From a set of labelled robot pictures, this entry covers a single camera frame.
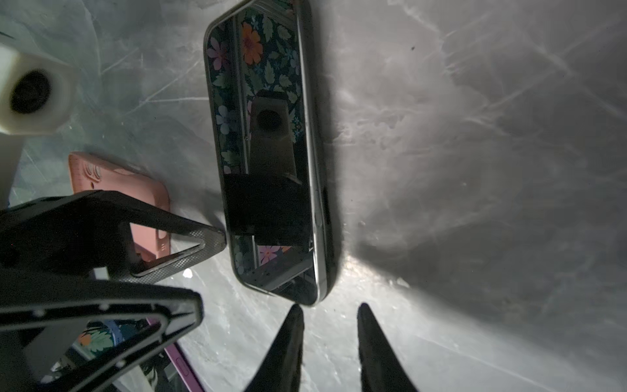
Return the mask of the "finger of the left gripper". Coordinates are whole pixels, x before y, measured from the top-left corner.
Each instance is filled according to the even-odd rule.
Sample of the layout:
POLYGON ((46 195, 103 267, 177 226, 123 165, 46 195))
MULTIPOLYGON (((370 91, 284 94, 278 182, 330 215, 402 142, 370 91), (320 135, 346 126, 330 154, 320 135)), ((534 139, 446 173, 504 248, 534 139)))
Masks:
POLYGON ((226 247, 225 232, 179 217, 118 191, 41 198, 1 212, 1 265, 83 276, 105 267, 115 281, 156 284, 226 247), (197 245, 144 261, 131 226, 189 237, 197 245))
POLYGON ((2 269, 1 389, 101 391, 202 319, 202 298, 188 289, 2 269), (100 357, 43 382, 88 323, 126 319, 152 323, 100 357))

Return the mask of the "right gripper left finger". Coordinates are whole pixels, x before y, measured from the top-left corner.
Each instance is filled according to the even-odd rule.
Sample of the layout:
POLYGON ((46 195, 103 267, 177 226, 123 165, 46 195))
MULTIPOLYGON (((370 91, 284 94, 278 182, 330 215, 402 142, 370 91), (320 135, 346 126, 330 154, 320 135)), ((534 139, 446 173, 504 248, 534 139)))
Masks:
POLYGON ((245 391, 300 390, 304 330, 303 310, 295 304, 245 391))

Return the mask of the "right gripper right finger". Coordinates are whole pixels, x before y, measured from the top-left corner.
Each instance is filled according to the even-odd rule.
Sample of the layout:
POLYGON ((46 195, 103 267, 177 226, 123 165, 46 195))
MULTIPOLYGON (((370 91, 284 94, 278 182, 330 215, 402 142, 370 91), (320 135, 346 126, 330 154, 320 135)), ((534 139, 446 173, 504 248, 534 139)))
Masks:
POLYGON ((367 303, 360 305, 357 320, 362 391, 418 391, 367 303))

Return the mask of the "silver-edged black phone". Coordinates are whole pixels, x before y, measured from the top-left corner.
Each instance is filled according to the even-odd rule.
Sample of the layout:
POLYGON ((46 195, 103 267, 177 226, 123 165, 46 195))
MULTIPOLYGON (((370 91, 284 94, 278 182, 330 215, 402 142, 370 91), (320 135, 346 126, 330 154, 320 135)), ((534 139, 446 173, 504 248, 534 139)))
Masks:
POLYGON ((306 306, 328 295, 333 263, 310 10, 307 1, 244 1, 203 41, 233 272, 306 306))

